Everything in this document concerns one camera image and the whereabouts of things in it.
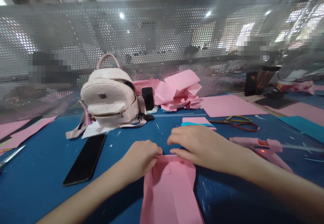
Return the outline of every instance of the pink backpack handle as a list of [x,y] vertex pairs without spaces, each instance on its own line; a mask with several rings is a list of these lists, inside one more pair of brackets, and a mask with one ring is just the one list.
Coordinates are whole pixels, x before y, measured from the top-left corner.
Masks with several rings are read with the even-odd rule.
[[117,67],[120,69],[120,64],[119,64],[117,58],[115,58],[115,56],[112,55],[111,53],[107,53],[107,54],[105,54],[105,55],[103,55],[103,56],[101,57],[101,59],[100,59],[99,62],[98,62],[98,65],[97,65],[97,69],[100,69],[100,67],[102,66],[102,63],[103,63],[107,58],[109,58],[109,57],[113,57],[113,59],[115,60],[115,62],[116,62],[116,64],[117,64]]

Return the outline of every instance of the backpack strap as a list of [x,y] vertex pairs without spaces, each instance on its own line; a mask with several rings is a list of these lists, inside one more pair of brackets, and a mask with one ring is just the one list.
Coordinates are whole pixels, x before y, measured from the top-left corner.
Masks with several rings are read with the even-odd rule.
[[[139,104],[139,107],[140,107],[140,111],[144,114],[146,114],[146,107],[145,107],[145,101],[144,101],[144,98],[141,96],[141,95],[136,95],[137,99],[138,99],[138,104]],[[126,127],[142,127],[143,125],[146,124],[146,119],[144,118],[140,118],[139,119],[139,124],[119,124],[118,126],[120,128],[126,128]]]
[[98,62],[98,65],[97,65],[97,69],[100,69],[100,67],[102,66],[102,63],[103,63],[107,58],[109,58],[109,57],[112,57],[112,58],[115,60],[115,62],[116,62],[116,64],[117,64],[117,67],[120,69],[120,64],[119,64],[117,58],[115,58],[115,56],[112,55],[111,53],[107,53],[107,54],[105,54],[105,55],[103,55],[103,56],[101,57],[101,59],[100,59],[99,62]]
[[83,121],[85,121],[85,112],[82,114],[79,125],[75,129],[65,133],[67,139],[76,138],[86,130],[88,126],[86,123],[84,123],[80,129],[78,129]]

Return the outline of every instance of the pink glue gun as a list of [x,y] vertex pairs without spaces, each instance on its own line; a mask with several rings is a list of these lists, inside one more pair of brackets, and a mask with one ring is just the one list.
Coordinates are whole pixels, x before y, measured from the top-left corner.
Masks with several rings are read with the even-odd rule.
[[262,141],[258,138],[248,137],[233,137],[229,140],[240,146],[250,148],[278,167],[286,169],[289,172],[293,172],[293,170],[276,154],[277,152],[282,152],[282,146],[279,141],[270,139],[267,139],[267,141]]

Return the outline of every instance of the red scissor handle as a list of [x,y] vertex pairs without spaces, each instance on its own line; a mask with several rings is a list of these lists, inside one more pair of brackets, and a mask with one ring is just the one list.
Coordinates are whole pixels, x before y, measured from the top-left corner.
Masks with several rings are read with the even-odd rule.
[[[248,124],[253,125],[255,127],[255,129],[248,129],[248,128],[240,127],[240,125],[248,125]],[[257,132],[260,129],[258,125],[254,124],[252,122],[232,124],[232,126],[235,127],[235,128],[245,130],[245,131],[249,131],[249,132]]]

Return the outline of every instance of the scissor handle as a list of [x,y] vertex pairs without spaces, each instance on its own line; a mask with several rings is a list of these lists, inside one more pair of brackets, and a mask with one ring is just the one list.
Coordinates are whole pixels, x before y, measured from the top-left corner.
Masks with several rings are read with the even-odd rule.
[[[255,129],[248,129],[248,128],[240,127],[240,125],[253,125],[255,127]],[[249,131],[249,132],[257,132],[260,129],[258,125],[254,124],[252,122],[232,124],[232,126],[235,127],[235,128],[245,130],[245,131]]]
[[[232,118],[243,118],[243,119],[245,119],[245,120],[232,119]],[[241,123],[252,122],[252,119],[249,119],[249,118],[247,118],[247,117],[240,116],[240,115],[229,116],[229,117],[226,118],[226,119],[227,119],[227,120],[231,120],[232,122],[241,122]]]

